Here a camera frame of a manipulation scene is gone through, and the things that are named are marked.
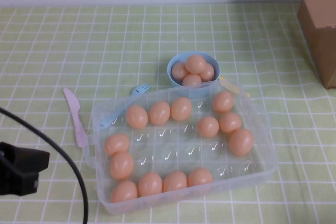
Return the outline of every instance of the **blue bowl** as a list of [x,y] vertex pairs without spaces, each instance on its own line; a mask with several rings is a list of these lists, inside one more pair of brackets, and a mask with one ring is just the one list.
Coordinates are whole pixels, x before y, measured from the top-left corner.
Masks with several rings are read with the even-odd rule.
[[221,69],[219,67],[219,64],[217,62],[217,60],[215,60],[215,58],[211,57],[210,55],[207,55],[203,52],[198,52],[198,51],[195,51],[195,52],[183,52],[179,55],[176,55],[174,56],[168,63],[168,66],[167,66],[167,72],[168,72],[168,76],[170,78],[170,82],[172,83],[172,86],[173,87],[180,87],[182,86],[182,81],[178,81],[176,80],[173,75],[172,75],[172,69],[173,69],[173,66],[178,63],[178,62],[186,62],[187,58],[190,56],[190,55],[201,55],[205,61],[207,63],[209,63],[215,70],[215,78],[213,79],[213,81],[217,80],[219,78],[219,75],[221,74]]
[[[178,54],[176,56],[174,56],[168,63],[167,66],[167,73],[168,76],[170,78],[170,82],[172,84],[173,87],[181,87],[182,86],[182,81],[178,81],[176,80],[173,75],[172,75],[172,69],[173,66],[178,63],[178,62],[186,62],[187,58],[190,55],[201,55],[205,61],[207,63],[209,63],[215,70],[215,77],[213,79],[213,81],[217,80],[219,78],[219,75],[221,74],[221,69],[219,67],[218,62],[215,60],[215,58],[211,57],[210,55],[207,55],[203,52],[199,52],[199,51],[190,51],[190,52],[183,52],[181,54]],[[207,82],[202,83],[201,88],[195,88],[193,89],[192,86],[186,86],[186,87],[190,87],[192,90],[189,90],[189,97],[190,98],[199,98],[202,97],[204,95],[208,95],[209,92],[209,88],[208,85],[206,85]]]

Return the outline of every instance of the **cardboard box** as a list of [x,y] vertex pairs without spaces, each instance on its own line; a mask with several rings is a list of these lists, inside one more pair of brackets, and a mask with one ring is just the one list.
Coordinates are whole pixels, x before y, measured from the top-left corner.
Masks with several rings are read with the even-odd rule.
[[336,88],[336,0],[303,0],[298,19],[323,86]]

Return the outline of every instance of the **plastic egg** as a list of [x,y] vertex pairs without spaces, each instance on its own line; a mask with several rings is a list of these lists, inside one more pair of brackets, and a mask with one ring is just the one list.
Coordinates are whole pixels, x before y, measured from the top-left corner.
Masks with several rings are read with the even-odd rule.
[[187,74],[189,74],[189,72],[185,68],[185,64],[183,62],[176,63],[172,68],[172,75],[178,81],[182,81]]
[[234,132],[229,142],[230,151],[237,156],[244,156],[252,149],[254,137],[248,129],[239,129]]
[[132,128],[144,128],[148,123],[147,112],[139,105],[132,105],[126,111],[126,121]]
[[199,75],[197,74],[188,74],[186,77],[184,77],[183,81],[182,81],[182,85],[186,86],[186,85],[197,85],[197,84],[201,84],[202,80],[199,77]]
[[114,179],[128,178],[132,174],[133,168],[134,160],[128,152],[119,152],[111,159],[110,174]]
[[174,191],[188,187],[187,176],[183,172],[170,173],[163,182],[163,191]]
[[235,98],[230,91],[219,92],[214,99],[213,107],[218,113],[225,113],[232,109],[235,104]]
[[213,181],[211,172],[205,168],[196,168],[194,169],[188,177],[189,186],[198,186],[209,184]]
[[116,133],[111,135],[105,141],[105,152],[107,155],[112,156],[118,152],[126,152],[130,147],[130,139],[126,134]]
[[155,172],[143,175],[139,181],[139,193],[141,197],[162,193],[162,179]]
[[214,137],[219,130],[219,123],[213,116],[206,116],[199,120],[197,130],[203,137]]
[[118,184],[111,194],[111,202],[121,202],[138,197],[138,190],[136,184],[131,181],[123,181]]
[[201,55],[191,55],[185,62],[185,68],[193,74],[204,71],[206,65],[205,59]]
[[170,117],[170,106],[167,102],[159,101],[151,107],[149,117],[154,125],[163,125]]
[[186,120],[192,112],[193,106],[187,97],[180,97],[175,100],[171,107],[172,118],[178,122]]
[[213,81],[215,77],[215,70],[211,64],[206,63],[205,69],[198,75],[200,76],[202,82]]
[[226,112],[220,117],[219,126],[224,133],[233,133],[241,128],[240,116],[235,112]]

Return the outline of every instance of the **egg holder compartment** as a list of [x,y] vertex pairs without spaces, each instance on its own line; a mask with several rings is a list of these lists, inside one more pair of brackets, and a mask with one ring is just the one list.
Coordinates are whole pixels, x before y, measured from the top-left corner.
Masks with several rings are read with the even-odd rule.
[[[93,137],[89,142],[95,147],[95,155],[90,156],[90,146],[87,146],[83,153],[88,165],[96,168],[97,194],[107,212],[114,215],[123,214],[257,185],[272,175],[278,167],[278,157],[269,139],[269,119],[264,111],[252,105],[239,83],[229,82],[240,90],[239,94],[235,94],[232,111],[240,115],[242,127],[250,129],[255,137],[254,147],[250,153],[244,157],[231,154],[228,147],[229,135],[218,133],[214,138],[203,138],[197,132],[197,123],[201,117],[213,115],[219,120],[219,114],[213,112],[212,101],[217,93],[226,90],[223,86],[227,86],[227,82],[229,81],[217,80],[192,87],[149,92],[137,96],[134,102],[144,107],[148,113],[151,105],[157,101],[166,101],[171,105],[179,97],[188,97],[192,102],[193,111],[184,122],[176,122],[170,118],[164,125],[154,126],[149,121],[145,128],[136,130],[129,127],[123,113],[111,127],[102,130],[99,127],[100,120],[119,106],[125,105],[129,97],[104,101],[93,107]],[[173,171],[180,170],[188,176],[198,167],[207,168],[212,173],[214,181],[206,185],[111,203],[111,193],[118,182],[110,175],[110,157],[104,152],[104,143],[114,133],[125,133],[130,137],[129,152],[134,159],[134,169],[129,180],[137,185],[141,176],[149,171],[157,172],[164,180],[166,175]]]

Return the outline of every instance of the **pink plastic knife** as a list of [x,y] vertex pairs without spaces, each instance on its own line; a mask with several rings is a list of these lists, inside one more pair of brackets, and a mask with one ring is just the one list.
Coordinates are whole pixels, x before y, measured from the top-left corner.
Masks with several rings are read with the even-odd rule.
[[80,104],[74,93],[70,89],[63,89],[65,97],[67,98],[72,120],[73,120],[73,128],[75,129],[75,137],[78,147],[83,148],[88,145],[88,136],[80,122],[80,118],[78,115]]

